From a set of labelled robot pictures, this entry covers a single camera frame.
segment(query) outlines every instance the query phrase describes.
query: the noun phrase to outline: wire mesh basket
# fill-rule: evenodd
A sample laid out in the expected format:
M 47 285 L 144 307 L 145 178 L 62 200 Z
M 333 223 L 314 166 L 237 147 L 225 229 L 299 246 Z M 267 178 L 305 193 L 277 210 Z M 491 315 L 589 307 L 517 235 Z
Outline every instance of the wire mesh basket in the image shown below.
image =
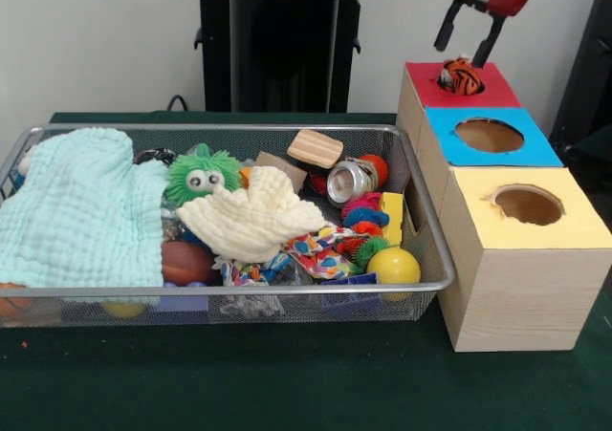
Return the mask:
M 24 133 L 0 167 L 0 204 L 15 193 L 15 169 L 25 152 L 50 137 L 91 125 L 49 125 Z M 388 125 L 115 125 L 138 153 L 169 147 L 185 153 L 194 143 L 228 149 L 239 160 L 260 151 L 284 156 L 302 128 L 344 143 L 346 156 L 377 154 L 389 163 L 385 191 L 404 193 L 402 248 L 421 265 L 418 284 L 383 286 L 268 286 L 120 289 L 0 289 L 2 327 L 122 326 L 219 323 L 417 320 L 435 293 L 452 283 L 454 265 L 406 136 Z M 326 219 L 339 210 L 312 197 Z M 0 277 L 0 283 L 10 282 Z

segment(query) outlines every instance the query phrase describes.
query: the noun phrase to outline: googly eye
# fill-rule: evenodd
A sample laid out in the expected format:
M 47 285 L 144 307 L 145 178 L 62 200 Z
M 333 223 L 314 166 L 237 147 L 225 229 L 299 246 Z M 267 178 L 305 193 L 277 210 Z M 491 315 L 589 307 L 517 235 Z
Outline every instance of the googly eye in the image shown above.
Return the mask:
M 210 190 L 212 190 L 216 185 L 225 185 L 226 180 L 220 171 L 210 171 L 208 172 L 208 183 L 210 184 Z
M 186 178 L 186 184 L 193 192 L 207 192 L 207 173 L 204 170 L 191 170 Z
M 225 185 L 225 178 L 220 171 L 191 170 L 186 184 L 193 192 L 212 192 L 217 185 Z

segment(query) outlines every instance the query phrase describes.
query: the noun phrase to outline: shape sorter box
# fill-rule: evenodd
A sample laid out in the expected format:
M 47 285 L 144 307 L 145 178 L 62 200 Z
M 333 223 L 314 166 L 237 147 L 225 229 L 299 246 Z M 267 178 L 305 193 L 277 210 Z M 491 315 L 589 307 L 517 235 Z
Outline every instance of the shape sorter box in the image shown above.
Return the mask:
M 469 97 L 443 90 L 437 79 L 442 63 L 406 63 L 402 80 L 397 126 L 407 132 L 413 149 L 417 150 L 425 109 L 429 108 L 520 108 L 510 84 L 497 67 L 488 63 L 476 70 L 485 90 Z
M 453 168 L 440 213 L 457 279 L 439 293 L 457 352 L 571 350 L 612 235 L 565 168 Z
M 426 108 L 417 160 L 438 214 L 452 166 L 563 166 L 520 108 Z

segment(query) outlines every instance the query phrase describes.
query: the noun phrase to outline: white cloth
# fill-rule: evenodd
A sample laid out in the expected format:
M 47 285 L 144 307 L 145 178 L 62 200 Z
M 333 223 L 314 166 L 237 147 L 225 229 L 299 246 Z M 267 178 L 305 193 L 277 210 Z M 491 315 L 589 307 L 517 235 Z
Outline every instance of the white cloth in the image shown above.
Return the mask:
M 215 187 L 177 214 L 212 252 L 247 264 L 272 261 L 292 238 L 327 226 L 317 206 L 299 200 L 289 177 L 271 166 L 254 167 L 248 189 Z

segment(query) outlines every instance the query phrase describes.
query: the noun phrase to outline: green fuzzy toy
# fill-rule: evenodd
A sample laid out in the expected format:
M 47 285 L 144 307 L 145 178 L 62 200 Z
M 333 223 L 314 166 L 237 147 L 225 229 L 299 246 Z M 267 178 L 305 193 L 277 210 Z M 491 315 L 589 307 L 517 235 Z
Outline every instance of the green fuzzy toy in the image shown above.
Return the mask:
M 361 273 L 367 267 L 367 263 L 370 262 L 374 256 L 376 256 L 383 249 L 389 248 L 389 242 L 383 237 L 372 237 L 355 253 L 355 265 L 361 269 Z
M 180 156 L 168 168 L 166 199 L 181 207 L 198 197 L 210 195 L 217 185 L 227 190 L 241 187 L 239 171 L 242 164 L 228 151 L 210 155 L 205 144 L 198 145 L 198 156 Z

